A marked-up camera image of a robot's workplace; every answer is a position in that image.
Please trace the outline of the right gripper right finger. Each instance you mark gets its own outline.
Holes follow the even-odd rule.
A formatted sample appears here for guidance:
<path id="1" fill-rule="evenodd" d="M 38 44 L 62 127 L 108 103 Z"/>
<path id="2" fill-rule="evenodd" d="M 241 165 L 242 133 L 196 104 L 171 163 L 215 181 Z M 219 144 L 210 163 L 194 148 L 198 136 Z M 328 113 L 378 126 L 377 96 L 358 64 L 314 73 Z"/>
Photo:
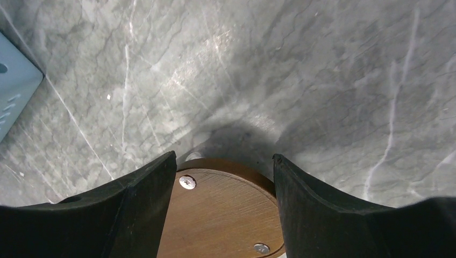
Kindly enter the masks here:
<path id="1" fill-rule="evenodd" d="M 455 198 L 394 208 L 349 195 L 275 154 L 288 257 L 455 257 Z"/>

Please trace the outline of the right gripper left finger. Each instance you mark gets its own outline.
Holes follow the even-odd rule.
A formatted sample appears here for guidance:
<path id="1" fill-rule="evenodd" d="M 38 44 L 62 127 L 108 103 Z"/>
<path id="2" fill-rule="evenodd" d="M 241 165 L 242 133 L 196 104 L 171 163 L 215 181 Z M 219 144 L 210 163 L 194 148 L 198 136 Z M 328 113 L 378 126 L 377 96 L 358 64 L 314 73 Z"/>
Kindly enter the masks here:
<path id="1" fill-rule="evenodd" d="M 1 207 L 1 257 L 156 257 L 176 154 L 56 204 Z"/>

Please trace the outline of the brown wooden oval tray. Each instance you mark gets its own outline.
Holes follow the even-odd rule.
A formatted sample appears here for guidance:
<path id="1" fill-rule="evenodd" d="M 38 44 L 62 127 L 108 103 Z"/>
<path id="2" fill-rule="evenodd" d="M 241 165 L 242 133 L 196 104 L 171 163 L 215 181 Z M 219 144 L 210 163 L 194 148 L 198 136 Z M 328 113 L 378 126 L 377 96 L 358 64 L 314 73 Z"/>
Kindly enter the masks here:
<path id="1" fill-rule="evenodd" d="M 224 159 L 178 166 L 158 257 L 279 257 L 285 251 L 270 179 Z"/>

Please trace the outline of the light blue plastic basket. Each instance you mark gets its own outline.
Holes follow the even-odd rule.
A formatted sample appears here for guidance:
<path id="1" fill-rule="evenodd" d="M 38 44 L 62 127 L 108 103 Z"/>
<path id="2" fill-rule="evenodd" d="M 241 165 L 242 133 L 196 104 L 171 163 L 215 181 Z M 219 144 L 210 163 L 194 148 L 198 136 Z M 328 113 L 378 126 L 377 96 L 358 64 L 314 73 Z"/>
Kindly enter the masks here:
<path id="1" fill-rule="evenodd" d="M 1 34 L 1 139 L 43 80 L 41 71 Z"/>

